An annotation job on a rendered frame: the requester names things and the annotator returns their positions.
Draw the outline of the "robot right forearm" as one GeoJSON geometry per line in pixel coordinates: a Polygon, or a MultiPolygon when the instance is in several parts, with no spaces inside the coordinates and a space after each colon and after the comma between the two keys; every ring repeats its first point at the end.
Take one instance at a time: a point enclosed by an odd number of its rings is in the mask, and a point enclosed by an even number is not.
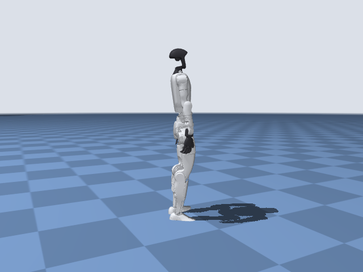
{"type": "Polygon", "coordinates": [[[194,132],[193,126],[193,119],[192,119],[192,104],[189,101],[186,101],[183,105],[183,116],[185,121],[185,129],[188,129],[188,135],[192,135],[194,132]]]}

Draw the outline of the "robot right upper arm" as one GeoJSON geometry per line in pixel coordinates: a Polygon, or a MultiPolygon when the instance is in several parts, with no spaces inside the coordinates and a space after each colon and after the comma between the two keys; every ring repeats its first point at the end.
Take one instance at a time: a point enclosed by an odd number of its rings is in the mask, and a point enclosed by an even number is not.
{"type": "MultiPolygon", "coordinates": [[[[176,84],[179,88],[179,95],[180,95],[180,102],[181,107],[183,108],[183,105],[187,100],[188,97],[188,78],[186,75],[178,75],[176,77],[176,84]]],[[[190,102],[190,101],[189,101],[190,102]]]]}

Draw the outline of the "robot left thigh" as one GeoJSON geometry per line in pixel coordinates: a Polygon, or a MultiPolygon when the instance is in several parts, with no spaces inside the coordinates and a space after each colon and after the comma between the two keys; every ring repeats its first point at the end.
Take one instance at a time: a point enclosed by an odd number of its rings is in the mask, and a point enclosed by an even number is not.
{"type": "MultiPolygon", "coordinates": [[[[173,130],[174,133],[174,130],[173,130]]],[[[174,134],[174,138],[178,139],[178,137],[174,134]]],[[[175,175],[176,171],[184,169],[183,164],[182,164],[182,153],[180,152],[182,150],[182,147],[184,146],[184,144],[180,144],[179,142],[177,142],[177,155],[178,155],[178,161],[179,164],[174,165],[172,168],[172,174],[175,175]]]]}

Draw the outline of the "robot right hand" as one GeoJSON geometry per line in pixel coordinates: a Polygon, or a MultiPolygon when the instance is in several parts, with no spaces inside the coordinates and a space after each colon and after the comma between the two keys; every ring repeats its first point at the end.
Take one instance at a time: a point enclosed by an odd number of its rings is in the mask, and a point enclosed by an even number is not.
{"type": "Polygon", "coordinates": [[[185,130],[185,136],[186,136],[186,139],[184,141],[184,147],[182,149],[182,152],[183,154],[187,154],[187,153],[190,153],[192,151],[192,148],[194,148],[194,142],[193,142],[193,134],[192,135],[188,135],[188,129],[185,130]]]}

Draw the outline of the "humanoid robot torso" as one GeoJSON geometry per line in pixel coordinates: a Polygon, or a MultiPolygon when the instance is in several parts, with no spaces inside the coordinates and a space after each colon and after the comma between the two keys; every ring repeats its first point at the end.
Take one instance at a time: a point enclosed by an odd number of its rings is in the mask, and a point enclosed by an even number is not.
{"type": "MultiPolygon", "coordinates": [[[[178,75],[186,75],[186,74],[183,73],[181,70],[179,70],[179,73],[171,75],[171,91],[172,91],[172,98],[173,98],[173,103],[174,103],[174,110],[175,110],[175,112],[180,112],[180,114],[176,118],[176,121],[174,122],[174,134],[177,137],[178,137],[179,130],[185,128],[184,116],[182,115],[183,108],[182,108],[181,102],[180,102],[179,88],[178,88],[178,85],[176,84],[176,77],[178,75]]],[[[191,83],[190,83],[188,76],[187,76],[187,78],[188,78],[187,100],[191,101],[191,83]]]]}

